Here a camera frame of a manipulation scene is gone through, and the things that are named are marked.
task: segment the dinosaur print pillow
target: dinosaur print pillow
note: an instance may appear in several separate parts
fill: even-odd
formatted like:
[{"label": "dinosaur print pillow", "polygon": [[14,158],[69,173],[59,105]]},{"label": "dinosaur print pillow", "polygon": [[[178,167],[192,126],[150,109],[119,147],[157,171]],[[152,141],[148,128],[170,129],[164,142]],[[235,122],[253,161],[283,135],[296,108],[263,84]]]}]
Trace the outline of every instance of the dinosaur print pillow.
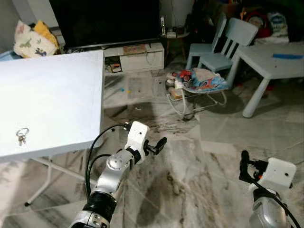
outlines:
[{"label": "dinosaur print pillow", "polygon": [[57,47],[48,39],[18,21],[15,31],[14,52],[24,58],[51,56]]}]

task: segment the key ring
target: key ring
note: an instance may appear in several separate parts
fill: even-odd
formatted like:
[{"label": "key ring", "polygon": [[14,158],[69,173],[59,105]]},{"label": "key ring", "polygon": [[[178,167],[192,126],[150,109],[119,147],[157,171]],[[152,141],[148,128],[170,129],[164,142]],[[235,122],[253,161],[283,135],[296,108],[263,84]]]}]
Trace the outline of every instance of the key ring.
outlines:
[{"label": "key ring", "polygon": [[16,132],[16,135],[17,136],[25,136],[25,135],[27,135],[27,133],[29,133],[29,128],[23,127]]}]

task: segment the marble floor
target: marble floor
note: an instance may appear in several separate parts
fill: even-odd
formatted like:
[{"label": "marble floor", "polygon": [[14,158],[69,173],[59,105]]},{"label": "marble floor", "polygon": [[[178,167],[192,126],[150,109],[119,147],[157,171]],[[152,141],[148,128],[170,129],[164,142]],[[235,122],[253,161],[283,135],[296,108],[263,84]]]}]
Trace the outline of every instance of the marble floor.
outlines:
[{"label": "marble floor", "polygon": [[[259,80],[227,92],[226,107],[211,107],[181,120],[166,99],[167,72],[182,69],[176,58],[164,70],[106,79],[104,127],[126,120],[150,126],[150,141],[166,136],[157,156],[135,166],[111,221],[113,228],[246,228],[253,197],[238,180],[240,154],[277,157],[297,166],[294,187],[282,195],[304,225],[304,89],[290,81],[274,83],[255,115],[242,117]],[[107,142],[99,152],[116,152],[125,142]],[[55,163],[81,171],[82,152],[55,157]],[[93,178],[100,170],[94,167]],[[33,160],[0,164],[0,222],[3,228],[67,228],[85,204],[84,184],[58,171],[52,185],[32,205],[24,202],[46,178],[47,168]]]}]

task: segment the small stool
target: small stool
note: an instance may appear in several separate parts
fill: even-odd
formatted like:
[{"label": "small stool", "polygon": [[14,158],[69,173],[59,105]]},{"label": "small stool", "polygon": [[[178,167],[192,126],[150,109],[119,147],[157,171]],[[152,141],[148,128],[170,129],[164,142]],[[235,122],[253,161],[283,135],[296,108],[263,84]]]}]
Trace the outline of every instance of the small stool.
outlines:
[{"label": "small stool", "polygon": [[180,41],[180,44],[181,44],[181,50],[182,50],[182,55],[184,57],[184,60],[186,60],[186,53],[185,53],[185,48],[184,48],[184,42],[183,42],[183,38],[185,38],[186,36],[188,36],[189,33],[186,32],[184,34],[181,34],[181,35],[176,35],[176,37],[167,37],[166,36],[161,36],[162,38],[165,38],[167,39],[167,48],[166,48],[166,57],[165,57],[165,61],[167,60],[167,57],[168,57],[168,54],[170,52],[170,41],[173,40],[173,39],[177,39]]}]

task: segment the blue object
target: blue object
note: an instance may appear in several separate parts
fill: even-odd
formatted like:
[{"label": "blue object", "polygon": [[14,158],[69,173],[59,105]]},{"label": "blue object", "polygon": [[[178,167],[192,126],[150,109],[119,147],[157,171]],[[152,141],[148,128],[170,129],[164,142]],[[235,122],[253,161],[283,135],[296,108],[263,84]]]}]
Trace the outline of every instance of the blue object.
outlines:
[{"label": "blue object", "polygon": [[274,54],[273,58],[282,58],[282,59],[302,59],[304,55],[291,55],[291,54]]},{"label": "blue object", "polygon": [[18,56],[15,52],[13,51],[7,51],[2,54],[0,54],[0,62],[1,61],[8,61],[8,60],[14,60],[14,59],[19,59],[21,58]]},{"label": "blue object", "polygon": [[[203,86],[209,85],[211,88],[202,88]],[[196,92],[199,93],[206,93],[206,92],[217,92],[217,91],[222,91],[225,89],[228,89],[228,85],[227,82],[225,81],[225,79],[223,79],[220,76],[216,76],[212,79],[209,80],[205,80],[202,82],[199,82],[199,86],[198,87],[192,87],[189,90],[193,89]]]}]

